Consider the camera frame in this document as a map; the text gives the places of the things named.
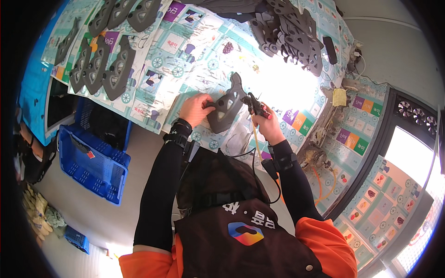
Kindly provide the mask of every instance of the gray wall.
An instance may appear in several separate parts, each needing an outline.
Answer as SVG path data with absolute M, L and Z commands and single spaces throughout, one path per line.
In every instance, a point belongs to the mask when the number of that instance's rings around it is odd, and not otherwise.
M 364 44 L 364 75 L 389 82 L 437 109 L 445 93 L 425 36 L 399 0 L 336 0 L 352 35 Z M 359 62 L 357 69 L 363 70 Z

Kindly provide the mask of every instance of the white cable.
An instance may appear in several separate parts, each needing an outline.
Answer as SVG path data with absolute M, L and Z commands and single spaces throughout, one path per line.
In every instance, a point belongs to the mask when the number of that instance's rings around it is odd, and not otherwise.
M 360 78 L 360 76 L 364 73 L 364 70 L 366 70 L 366 62 L 364 61 L 363 56 L 359 53 L 359 56 L 362 57 L 363 60 L 363 71 L 357 76 L 357 78 L 355 78 L 355 80 L 358 80 Z

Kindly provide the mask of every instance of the patterned tablecloth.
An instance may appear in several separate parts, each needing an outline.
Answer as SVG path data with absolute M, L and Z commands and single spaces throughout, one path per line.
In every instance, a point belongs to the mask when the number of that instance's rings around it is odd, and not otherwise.
M 72 20 L 79 11 L 85 18 L 81 21 L 83 26 L 69 58 L 54 67 L 52 72 L 55 78 L 67 84 L 68 72 L 79 55 L 83 37 L 89 40 L 94 52 L 96 39 L 90 36 L 87 24 L 94 10 L 104 1 L 96 1 L 95 5 L 91 4 L 95 2 L 93 0 L 80 2 L 86 8 L 74 8 L 73 4 L 68 4 L 65 17 L 58 20 L 67 20 L 63 26 L 71 28 Z M 221 18 L 202 7 L 162 0 L 155 23 L 144 32 L 135 32 L 126 21 L 113 30 L 102 32 L 107 43 L 112 45 L 108 65 L 120 51 L 118 42 L 123 35 L 129 36 L 131 47 L 137 51 L 126 92 L 115 101 L 107 98 L 103 88 L 90 95 L 84 87 L 78 94 L 91 98 L 147 130 L 169 132 L 184 100 L 198 92 L 208 93 L 217 100 L 230 88 L 231 74 L 238 72 L 244 90 L 252 92 L 276 111 L 283 134 L 292 149 L 297 151 L 324 107 L 325 96 L 321 87 L 340 87 L 353 37 L 337 14 L 333 0 L 291 0 L 291 3 L 300 12 L 305 8 L 309 10 L 317 24 L 317 36 L 330 36 L 337 51 L 339 62 L 331 65 L 325 49 L 322 49 L 323 71 L 318 78 L 299 66 L 284 63 L 281 57 L 270 58 L 261 52 L 248 23 Z M 62 25 L 56 25 L 53 32 L 62 34 L 58 26 Z M 49 47 L 56 45 L 53 40 L 50 38 Z M 233 50 L 223 53 L 223 49 L 230 44 Z M 45 57 L 42 56 L 42 59 L 51 63 Z M 245 106 L 228 131 L 212 133 L 205 119 L 193 130 L 191 139 L 199 141 L 207 149 L 216 151 L 221 148 L 229 155 L 241 154 L 255 147 L 250 116 Z M 256 156 L 255 165 L 263 170 L 258 156 L 268 158 L 270 154 L 261 135 Z

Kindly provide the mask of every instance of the blue plastic crate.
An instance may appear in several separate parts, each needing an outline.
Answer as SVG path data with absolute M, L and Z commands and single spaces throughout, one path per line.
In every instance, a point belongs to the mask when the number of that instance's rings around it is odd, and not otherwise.
M 95 105 L 99 104 L 95 103 L 94 101 L 86 97 L 79 98 L 79 102 L 77 103 L 76 117 L 74 121 L 78 123 L 85 130 L 88 130 L 90 127 L 89 116 Z M 125 137 L 125 144 L 122 149 L 122 152 L 124 153 L 127 151 L 128 138 L 130 137 L 131 128 L 132 128 L 132 122 L 129 120 L 127 127 L 127 136 Z
M 89 255 L 89 241 L 86 236 L 82 235 L 70 226 L 66 227 L 65 231 L 66 240 L 77 247 L 80 251 L 85 252 Z
M 76 145 L 91 151 L 94 157 L 90 158 Z M 77 183 L 114 205 L 121 204 L 131 159 L 128 154 L 74 123 L 60 126 L 59 159 L 62 171 Z

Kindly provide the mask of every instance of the person's left hand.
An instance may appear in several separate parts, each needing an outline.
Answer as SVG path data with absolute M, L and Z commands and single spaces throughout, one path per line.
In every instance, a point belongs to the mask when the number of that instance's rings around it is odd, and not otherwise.
M 208 101 L 213 102 L 209 94 L 197 93 L 182 104 L 179 117 L 195 128 L 210 112 L 215 110 L 213 106 L 205 108 Z

